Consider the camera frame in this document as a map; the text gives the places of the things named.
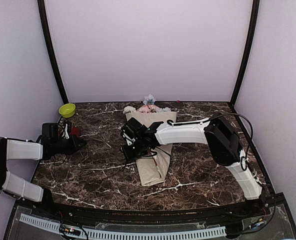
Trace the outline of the black twine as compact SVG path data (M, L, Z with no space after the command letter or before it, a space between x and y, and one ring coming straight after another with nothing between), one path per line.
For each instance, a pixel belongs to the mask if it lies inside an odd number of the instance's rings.
M172 147L169 149L170 152L167 150L167 147L166 149L162 147L151 148L147 154L143 154L143 156L135 159L142 184L144 181L149 183L153 181L165 181L170 166Z

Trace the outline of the white fake flower stem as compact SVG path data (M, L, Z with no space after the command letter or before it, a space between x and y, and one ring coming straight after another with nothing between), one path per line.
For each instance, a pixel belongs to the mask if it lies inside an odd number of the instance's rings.
M126 106L123 110L123 114L129 114L129 113L133 113L136 111L136 108L133 106Z

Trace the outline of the pink fake flower stem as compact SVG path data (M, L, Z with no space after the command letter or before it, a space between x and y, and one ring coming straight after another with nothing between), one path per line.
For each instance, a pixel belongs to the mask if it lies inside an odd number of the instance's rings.
M160 108L154 104L143 105L137 109L137 112L140 113L157 113L160 111Z

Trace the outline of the peach wrapping paper sheet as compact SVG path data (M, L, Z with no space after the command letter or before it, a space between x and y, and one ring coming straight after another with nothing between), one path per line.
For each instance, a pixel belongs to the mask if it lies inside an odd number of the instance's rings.
M126 120L135 118L141 124L149 127L154 122L166 122L167 120L176 122L177 112L141 113L135 111L127 113L125 116ZM169 154L171 154L172 151L172 144L162 145L160 149L156 149L155 151L157 152L156 156L136 160L141 185L143 187L150 187L165 182L170 165Z

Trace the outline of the blue fake flower bunch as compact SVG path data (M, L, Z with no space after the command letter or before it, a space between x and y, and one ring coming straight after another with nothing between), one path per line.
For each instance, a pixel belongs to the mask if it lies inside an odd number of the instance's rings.
M143 100L144 105L156 105L155 102L156 102L156 98L153 95L149 94L148 96L144 96L144 100ZM159 108L160 108L160 111L158 113L171 111L171 108L169 107L164 107L164 108L159 107Z

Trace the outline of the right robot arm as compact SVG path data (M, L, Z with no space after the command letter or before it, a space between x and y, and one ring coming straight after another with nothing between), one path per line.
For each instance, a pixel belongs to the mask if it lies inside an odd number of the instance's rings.
M263 184L249 164L249 149L243 148L237 131L225 117L216 112L202 120L174 122L169 119L150 126L132 117L121 129L121 137L126 142L121 152L126 160L132 161L147 157L149 152L155 156L155 148L168 144L207 144L213 160L232 173L248 200L243 205L243 213L253 217L262 209Z

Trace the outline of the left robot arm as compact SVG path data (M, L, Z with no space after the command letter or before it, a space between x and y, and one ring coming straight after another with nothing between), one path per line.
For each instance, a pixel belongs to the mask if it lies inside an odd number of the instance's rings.
M0 136L0 193L39 203L39 211L47 218L54 218L58 206L51 202L51 191L32 183L32 171L24 173L18 169L19 164L23 164L24 169L36 167L39 162L56 156L71 156L86 144L79 129L68 122L44 123L36 141Z

